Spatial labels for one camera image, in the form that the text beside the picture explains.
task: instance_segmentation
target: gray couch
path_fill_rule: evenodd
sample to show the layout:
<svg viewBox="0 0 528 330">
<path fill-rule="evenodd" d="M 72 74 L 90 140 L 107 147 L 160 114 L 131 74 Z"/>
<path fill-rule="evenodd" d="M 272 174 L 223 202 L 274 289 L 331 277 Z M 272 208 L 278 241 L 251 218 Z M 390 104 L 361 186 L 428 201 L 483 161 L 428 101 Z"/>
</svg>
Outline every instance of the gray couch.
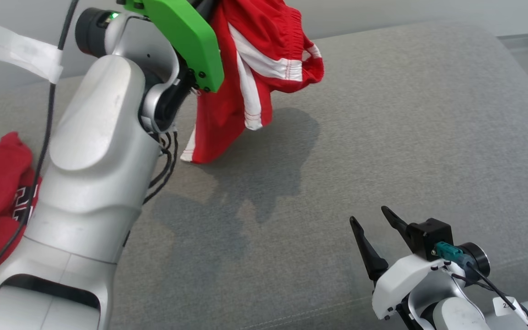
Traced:
<svg viewBox="0 0 528 330">
<path fill-rule="evenodd" d="M 376 319 L 348 223 L 390 263 L 380 212 L 435 217 L 528 300 L 528 77 L 477 27 L 427 23 L 317 40 L 322 83 L 274 94 L 273 123 L 209 165 L 178 163 L 144 207 L 115 278 L 116 330 L 404 329 Z M 61 81 L 57 115 L 80 78 Z M 45 84 L 0 95 L 0 137 L 36 152 Z M 178 118 L 184 146 L 195 101 Z M 469 288 L 486 311 L 492 294 Z"/>
</svg>

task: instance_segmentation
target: white wall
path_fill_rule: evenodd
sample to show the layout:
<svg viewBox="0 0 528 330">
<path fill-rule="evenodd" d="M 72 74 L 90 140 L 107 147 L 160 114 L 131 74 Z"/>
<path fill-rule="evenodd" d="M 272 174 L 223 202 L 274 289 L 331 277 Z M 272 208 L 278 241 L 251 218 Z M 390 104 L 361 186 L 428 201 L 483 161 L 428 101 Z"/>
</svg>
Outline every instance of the white wall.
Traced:
<svg viewBox="0 0 528 330">
<path fill-rule="evenodd" d="M 358 32 L 434 19 L 454 19 L 481 25 L 495 35 L 528 33 L 528 0 L 285 0 L 302 12 L 304 29 L 311 38 Z M 56 44 L 69 0 L 0 0 L 0 25 Z M 84 8 L 119 9 L 113 0 L 81 0 Z M 76 48 L 69 34 L 63 65 L 64 76 L 80 75 L 92 63 L 91 56 Z M 0 63 L 0 90 L 39 78 Z"/>
</svg>

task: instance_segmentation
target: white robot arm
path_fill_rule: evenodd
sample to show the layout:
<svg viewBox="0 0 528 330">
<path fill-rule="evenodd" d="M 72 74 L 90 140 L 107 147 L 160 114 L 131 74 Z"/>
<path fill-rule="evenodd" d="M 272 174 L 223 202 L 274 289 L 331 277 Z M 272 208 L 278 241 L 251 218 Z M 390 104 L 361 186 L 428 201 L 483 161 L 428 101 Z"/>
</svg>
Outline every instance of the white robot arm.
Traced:
<svg viewBox="0 0 528 330">
<path fill-rule="evenodd" d="M 453 246 L 451 226 L 442 221 L 407 225 L 388 207 L 382 211 L 413 253 L 388 268 L 358 221 L 350 218 L 368 277 L 374 282 L 376 316 L 389 320 L 399 314 L 409 330 L 490 330 L 482 311 L 463 292 L 470 284 L 497 290 L 486 278 L 490 274 L 486 253 L 474 243 Z M 480 279 L 489 285 L 478 283 Z M 508 305 L 528 325 L 524 307 Z"/>
<path fill-rule="evenodd" d="M 113 276 L 149 198 L 159 134 L 171 129 L 196 84 L 141 15 L 89 8 L 76 37 L 99 59 L 50 139 L 38 207 L 0 265 L 0 330 L 109 328 Z M 177 146 L 174 133 L 168 163 L 176 161 Z"/>
</svg>

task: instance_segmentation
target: white strap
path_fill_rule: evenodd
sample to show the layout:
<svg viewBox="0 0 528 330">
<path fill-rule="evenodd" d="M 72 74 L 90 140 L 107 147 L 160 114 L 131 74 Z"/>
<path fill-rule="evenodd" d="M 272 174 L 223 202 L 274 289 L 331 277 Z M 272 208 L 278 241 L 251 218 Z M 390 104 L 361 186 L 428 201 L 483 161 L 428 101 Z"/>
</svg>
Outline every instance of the white strap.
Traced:
<svg viewBox="0 0 528 330">
<path fill-rule="evenodd" d="M 0 61 L 23 67 L 57 83 L 62 73 L 61 57 L 62 51 L 52 44 L 0 27 Z"/>
</svg>

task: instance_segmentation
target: black mount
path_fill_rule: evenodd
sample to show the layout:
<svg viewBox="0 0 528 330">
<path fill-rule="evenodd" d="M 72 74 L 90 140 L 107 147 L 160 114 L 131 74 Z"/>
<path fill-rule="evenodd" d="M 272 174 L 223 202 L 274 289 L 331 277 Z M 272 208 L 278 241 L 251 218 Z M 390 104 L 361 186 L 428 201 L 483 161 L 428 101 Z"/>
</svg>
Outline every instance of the black mount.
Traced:
<svg viewBox="0 0 528 330">
<path fill-rule="evenodd" d="M 405 223 L 398 215 L 386 206 L 381 207 L 384 217 L 390 226 L 398 231 L 411 252 L 427 261 L 433 261 L 439 257 L 433 255 L 435 245 L 439 242 L 446 242 L 453 245 L 451 226 L 437 219 L 427 219 L 427 221 L 417 224 Z M 364 229 L 356 218 L 350 217 L 350 225 L 358 243 L 358 249 L 364 260 L 368 277 L 376 285 L 376 281 L 388 270 L 388 263 L 381 258 L 372 247 L 364 235 Z"/>
<path fill-rule="evenodd" d="M 220 0 L 188 0 L 188 2 L 197 10 L 197 12 L 206 21 L 211 21 L 216 6 Z"/>
</svg>

